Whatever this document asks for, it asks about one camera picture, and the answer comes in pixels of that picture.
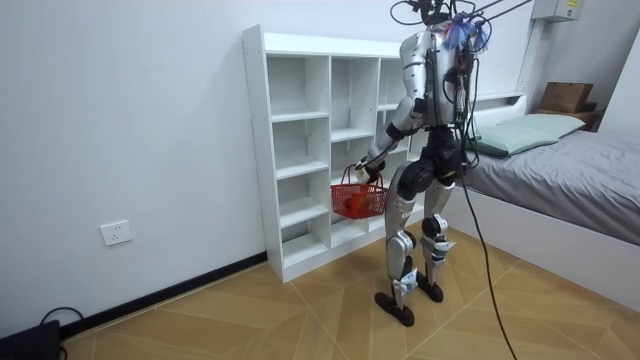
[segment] wooden floor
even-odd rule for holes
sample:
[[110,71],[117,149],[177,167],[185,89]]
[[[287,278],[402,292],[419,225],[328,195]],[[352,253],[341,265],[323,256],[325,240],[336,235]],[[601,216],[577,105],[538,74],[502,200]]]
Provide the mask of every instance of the wooden floor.
[[[510,359],[482,248],[450,235],[458,245],[442,270],[445,301],[434,304],[420,290],[409,295],[412,328],[373,302],[375,292],[389,288],[378,241],[286,284],[258,266],[72,339],[69,359]],[[414,254],[422,264],[421,251]],[[500,250],[492,248],[490,257],[520,360],[640,359],[640,314]]]

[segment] wall outlet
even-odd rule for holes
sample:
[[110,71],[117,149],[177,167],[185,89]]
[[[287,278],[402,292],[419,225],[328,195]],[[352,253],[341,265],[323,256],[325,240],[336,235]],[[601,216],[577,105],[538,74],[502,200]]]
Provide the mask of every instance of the wall outlet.
[[121,221],[115,224],[100,226],[104,243],[107,246],[119,244],[121,242],[133,240],[128,221]]

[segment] white wall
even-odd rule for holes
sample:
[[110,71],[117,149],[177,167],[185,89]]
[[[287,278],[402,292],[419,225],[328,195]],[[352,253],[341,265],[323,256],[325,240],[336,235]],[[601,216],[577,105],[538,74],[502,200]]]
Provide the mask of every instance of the white wall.
[[[401,41],[392,2],[0,2],[0,337],[263,251],[242,30]],[[482,93],[515,89],[495,49],[522,37],[519,61],[526,21],[502,24]],[[135,240],[106,248],[122,219]]]
[[627,64],[622,71],[609,109],[605,114],[600,130],[605,134],[621,136],[640,135],[640,116],[635,104],[638,102],[638,84],[640,83],[640,34],[629,54]]
[[589,101],[597,102],[598,109],[609,104],[640,27],[640,1],[582,1],[580,20],[545,29],[543,46],[549,49],[539,53],[545,56],[538,62],[543,70],[531,94],[533,108],[549,81],[592,83]]

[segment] red plastic basket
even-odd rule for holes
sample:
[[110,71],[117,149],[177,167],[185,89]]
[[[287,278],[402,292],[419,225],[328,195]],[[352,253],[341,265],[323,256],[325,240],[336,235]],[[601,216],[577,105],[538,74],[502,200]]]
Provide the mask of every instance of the red plastic basket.
[[374,185],[352,184],[349,173],[355,165],[344,169],[340,185],[331,185],[333,212],[349,219],[364,219],[382,215],[387,203],[387,189],[383,187],[382,175]]

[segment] humanoid robot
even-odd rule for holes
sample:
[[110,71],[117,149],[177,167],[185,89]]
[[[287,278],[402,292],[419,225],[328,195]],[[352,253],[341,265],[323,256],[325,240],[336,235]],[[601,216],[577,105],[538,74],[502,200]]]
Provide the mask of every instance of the humanoid robot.
[[[488,42],[486,37],[480,41],[475,39],[481,37],[479,32],[488,20],[475,10],[473,3],[463,2],[473,5],[474,10],[469,14],[456,14],[454,0],[449,4],[444,0],[400,2],[412,5],[414,12],[421,12],[426,29],[402,43],[400,57],[407,94],[387,124],[386,133],[377,138],[368,155],[356,166],[361,181],[375,182],[384,169],[385,156],[403,138],[423,129],[429,131],[420,159],[406,163],[396,171],[385,209],[391,295],[377,293],[375,301],[405,326],[414,324],[413,312],[405,305],[405,297],[416,287],[434,302],[443,301],[444,294],[438,286],[439,269],[455,244],[447,240],[447,221],[441,212],[455,187],[456,177],[467,163],[456,135],[462,135],[473,121],[470,84],[475,54]],[[423,275],[417,271],[411,257],[417,239],[405,225],[416,195],[425,191],[423,234],[419,239],[426,259]]]

